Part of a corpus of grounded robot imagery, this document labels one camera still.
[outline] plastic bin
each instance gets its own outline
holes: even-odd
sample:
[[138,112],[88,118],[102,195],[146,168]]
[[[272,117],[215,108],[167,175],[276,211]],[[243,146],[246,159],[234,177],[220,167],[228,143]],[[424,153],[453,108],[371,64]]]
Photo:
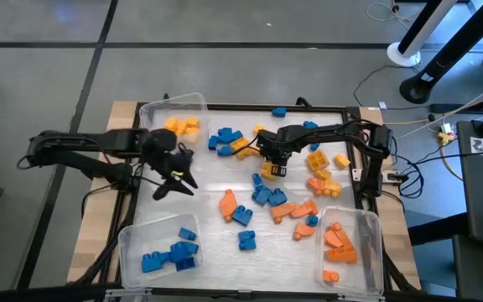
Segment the plastic bin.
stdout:
[[184,227],[197,234],[193,241],[199,245],[195,255],[195,268],[204,264],[205,252],[200,241],[199,223],[195,215],[183,214],[165,217],[156,221],[147,222],[141,225],[127,226],[118,234],[118,245],[120,247],[120,264],[122,286],[126,289],[142,289],[150,286],[154,279],[170,275],[172,273],[184,273],[176,271],[174,263],[166,262],[163,268],[143,273],[141,260],[145,253],[154,251],[168,252],[171,244],[179,241],[186,241],[178,237],[180,228]]
[[200,120],[198,134],[183,134],[179,141],[190,146],[205,146],[208,144],[210,132],[210,115],[205,98],[200,93],[190,93],[158,102],[151,102],[139,109],[141,127],[148,130],[165,128],[165,122],[171,117],[184,119],[197,117]]
[[[357,263],[332,263],[325,259],[324,234],[334,222],[339,222],[357,251]],[[382,227],[379,217],[370,211],[339,206],[324,208],[318,234],[316,279],[322,286],[340,294],[381,296],[383,294]],[[339,274],[339,282],[326,283],[323,269]]]

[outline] concrete floor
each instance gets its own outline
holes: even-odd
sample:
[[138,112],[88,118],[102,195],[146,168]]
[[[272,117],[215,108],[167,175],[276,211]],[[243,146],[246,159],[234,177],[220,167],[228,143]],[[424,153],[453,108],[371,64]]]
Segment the concrete floor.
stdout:
[[[104,131],[113,101],[157,101],[165,92],[177,96],[198,91],[208,102],[293,104],[304,96],[314,105],[357,106],[352,92],[359,81],[389,64],[384,49],[363,49],[360,44],[388,44],[406,32],[396,20],[383,23],[368,18],[367,4],[364,0],[126,0],[117,5],[108,35],[101,37],[108,1],[0,1],[0,42],[33,42],[0,47],[0,186],[6,190],[0,197],[0,289],[14,286],[53,171],[51,167],[15,168],[29,137],[45,129],[68,129],[79,100],[86,102],[82,118],[75,119],[81,132]],[[401,7],[406,15],[422,5]],[[380,8],[371,13],[388,16]],[[466,5],[456,5],[428,39],[430,48],[448,41],[469,17]],[[96,68],[91,63],[94,45],[70,49],[75,44],[65,44],[103,39],[108,43],[355,43],[358,49],[100,47]],[[435,53],[424,50],[424,64]],[[465,103],[481,93],[482,59],[482,53],[467,54],[436,86],[430,103]],[[383,70],[357,95],[366,106],[378,102],[389,107],[411,106],[397,87],[412,74],[411,70]],[[397,122],[425,118],[428,112],[383,114],[386,121]],[[448,122],[471,118],[455,116]],[[399,136],[416,127],[393,130]],[[434,134],[428,130],[399,142],[399,153],[409,159],[420,159],[436,148]],[[447,152],[456,151],[454,144]],[[458,159],[449,161],[460,170]],[[431,162],[422,170],[426,176],[423,196],[404,199],[409,225],[465,209],[463,186],[442,163]],[[79,172],[66,171],[32,286],[65,282],[81,221],[81,197],[90,183]],[[430,251],[440,256],[438,265],[430,261],[434,258]],[[426,288],[436,287],[430,284],[452,287],[453,274],[437,269],[448,268],[444,265],[451,261],[447,258],[451,253],[444,243],[440,249],[415,248]]]

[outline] black pole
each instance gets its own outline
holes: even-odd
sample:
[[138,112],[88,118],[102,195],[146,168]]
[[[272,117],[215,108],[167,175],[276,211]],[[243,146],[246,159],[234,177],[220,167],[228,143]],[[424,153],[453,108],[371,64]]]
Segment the black pole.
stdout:
[[423,104],[435,84],[483,37],[483,5],[415,76],[400,85],[400,94],[406,100]]

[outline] pile of blue blocks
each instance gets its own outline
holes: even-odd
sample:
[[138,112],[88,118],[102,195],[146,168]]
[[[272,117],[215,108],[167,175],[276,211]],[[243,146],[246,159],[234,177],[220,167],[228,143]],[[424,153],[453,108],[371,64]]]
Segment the pile of blue blocks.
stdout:
[[[180,229],[178,236],[191,241],[197,238],[197,234],[183,227]],[[194,268],[195,259],[192,255],[195,255],[198,251],[199,245],[196,243],[176,242],[171,245],[170,252],[154,251],[150,254],[144,254],[141,261],[141,270],[143,273],[150,273],[163,268],[166,262],[174,263],[177,272]]]

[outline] wooden table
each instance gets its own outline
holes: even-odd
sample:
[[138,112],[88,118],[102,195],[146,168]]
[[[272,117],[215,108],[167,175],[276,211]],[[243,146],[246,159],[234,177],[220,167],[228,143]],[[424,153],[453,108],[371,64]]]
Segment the wooden table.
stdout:
[[[131,128],[136,117],[136,102],[114,102],[107,130],[116,128]],[[373,122],[382,123],[382,115],[377,108],[361,107],[361,118]],[[360,157],[356,152],[356,162],[360,163]],[[113,163],[121,162],[120,159],[111,158]],[[392,169],[391,158],[383,162],[383,169]],[[107,185],[104,179],[94,179],[91,190]],[[387,192],[399,195],[395,185],[383,185]],[[81,222],[80,234],[75,245],[74,257],[68,273],[68,281],[78,279],[86,269],[94,262],[100,251],[106,245],[109,228],[115,207],[117,192],[105,190],[91,195],[87,201],[85,215]],[[417,266],[413,258],[413,250],[409,241],[408,226],[403,214],[402,205],[392,197],[382,195],[377,198],[379,217],[382,220],[383,240],[385,249],[400,272],[416,288],[420,289]],[[117,271],[118,249],[113,252],[108,280],[113,281]]]

